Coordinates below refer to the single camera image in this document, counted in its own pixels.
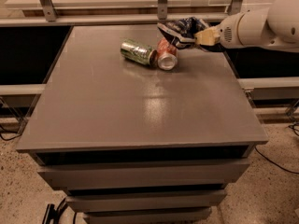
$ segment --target soda can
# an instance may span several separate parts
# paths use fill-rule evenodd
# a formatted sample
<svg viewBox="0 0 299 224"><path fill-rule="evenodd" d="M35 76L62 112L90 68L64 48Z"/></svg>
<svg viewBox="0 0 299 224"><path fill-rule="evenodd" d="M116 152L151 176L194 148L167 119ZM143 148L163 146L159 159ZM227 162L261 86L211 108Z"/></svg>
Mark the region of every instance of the soda can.
<svg viewBox="0 0 299 224"><path fill-rule="evenodd" d="M125 39L121 43L121 55L127 59L146 66L156 66L157 50L150 45L144 45L132 39Z"/></svg>
<svg viewBox="0 0 299 224"><path fill-rule="evenodd" d="M176 47L169 44L165 38L162 38L157 48L157 64L159 68L169 71L173 69L177 63L178 51Z"/></svg>

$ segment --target floor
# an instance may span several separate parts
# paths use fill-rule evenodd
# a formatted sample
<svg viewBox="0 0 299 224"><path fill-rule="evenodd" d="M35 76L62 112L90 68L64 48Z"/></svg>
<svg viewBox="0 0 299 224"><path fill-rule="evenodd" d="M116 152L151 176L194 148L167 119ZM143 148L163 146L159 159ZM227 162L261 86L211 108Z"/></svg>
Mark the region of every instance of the floor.
<svg viewBox="0 0 299 224"><path fill-rule="evenodd" d="M4 9L0 0L0 18L21 17L19 11ZM243 9L256 3L267 6L273 0L245 0ZM265 110L256 109L265 118L264 128L269 142L258 149L287 169L299 172L299 137L288 128L290 122L283 113L269 111L269 116L284 120L268 121ZM27 154L15 151L18 139L0 141L0 223L40 224L48 203L56 206L64 197L53 191L36 173L37 165ZM250 167L226 190L227 197L213 207L207 220L197 224L296 224L299 223L299 175L282 171L255 150L249 156ZM67 209L61 222L72 223L73 212ZM85 223L81 214L77 222Z"/></svg>

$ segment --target gray cabinet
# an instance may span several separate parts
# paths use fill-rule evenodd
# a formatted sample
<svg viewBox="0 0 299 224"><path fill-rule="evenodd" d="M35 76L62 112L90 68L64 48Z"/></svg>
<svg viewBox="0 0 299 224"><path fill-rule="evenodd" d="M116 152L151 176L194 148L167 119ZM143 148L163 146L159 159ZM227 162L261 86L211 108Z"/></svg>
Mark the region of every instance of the gray cabinet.
<svg viewBox="0 0 299 224"><path fill-rule="evenodd" d="M75 27L17 146L89 223L196 220L267 135L221 53L180 51L171 72L123 59L154 25Z"/></svg>

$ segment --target cable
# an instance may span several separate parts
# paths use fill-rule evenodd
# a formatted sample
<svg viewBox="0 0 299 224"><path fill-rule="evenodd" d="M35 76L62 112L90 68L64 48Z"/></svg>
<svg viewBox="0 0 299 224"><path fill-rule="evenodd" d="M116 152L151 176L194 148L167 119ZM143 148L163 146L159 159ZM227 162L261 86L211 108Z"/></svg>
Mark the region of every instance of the cable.
<svg viewBox="0 0 299 224"><path fill-rule="evenodd" d="M10 141L10 140L13 140L13 139L15 139L15 138L19 138L21 135L19 134L19 135L17 135L17 136L14 136L14 137L12 137L12 138L5 138L3 135L2 135L2 133L0 133L0 138L3 140L3 141Z"/></svg>
<svg viewBox="0 0 299 224"><path fill-rule="evenodd" d="M263 153L261 153L261 152L258 150L257 147L255 147L255 150L256 150L262 157L264 157L266 160L268 160L268 161L270 161L271 163L273 163L274 165L276 165L278 168L280 168L280 169L282 169L282 170L284 170L284 171L286 171L286 172L289 172L289 173L291 173L291 174L299 175L299 172L294 172L294 171L288 170L288 169L286 169L286 168L280 166L279 164L275 163L274 161L271 161L271 160L270 160L269 158L267 158Z"/></svg>
<svg viewBox="0 0 299 224"><path fill-rule="evenodd" d="M9 131L9 130L5 129L1 124L0 124L0 129L3 130L5 133L15 133L15 134L18 134L18 132ZM11 137L11 138L5 138L2 134L3 134L3 133L0 132L0 138L1 138L2 140L4 140L4 141L10 141L10 140L13 140L13 139L18 138L18 137L21 136L21 135L19 134L19 135L16 135L16 136L14 136L14 137Z"/></svg>
<svg viewBox="0 0 299 224"><path fill-rule="evenodd" d="M293 132L299 136L299 130L297 130L295 127L299 126L299 122L295 122L294 124L289 125L288 127L293 130Z"/></svg>
<svg viewBox="0 0 299 224"><path fill-rule="evenodd" d="M65 209L67 208L67 203L65 201L65 198L63 198L63 200L59 203L57 209L56 209L56 216L54 219L54 224L58 224L59 223L59 219L62 216L63 212L65 211Z"/></svg>
<svg viewBox="0 0 299 224"><path fill-rule="evenodd" d="M76 224L76 216L77 216L77 213L74 213L73 224Z"/></svg>

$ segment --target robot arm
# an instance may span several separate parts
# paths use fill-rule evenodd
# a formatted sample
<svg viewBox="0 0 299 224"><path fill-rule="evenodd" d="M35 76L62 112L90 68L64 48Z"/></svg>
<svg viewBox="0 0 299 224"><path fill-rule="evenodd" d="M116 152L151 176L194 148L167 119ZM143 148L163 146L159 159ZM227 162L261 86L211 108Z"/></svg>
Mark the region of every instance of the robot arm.
<svg viewBox="0 0 299 224"><path fill-rule="evenodd" d="M219 25L193 34L193 38L198 46L221 43L227 49L260 47L299 52L299 0L276 0L270 8L229 16Z"/></svg>

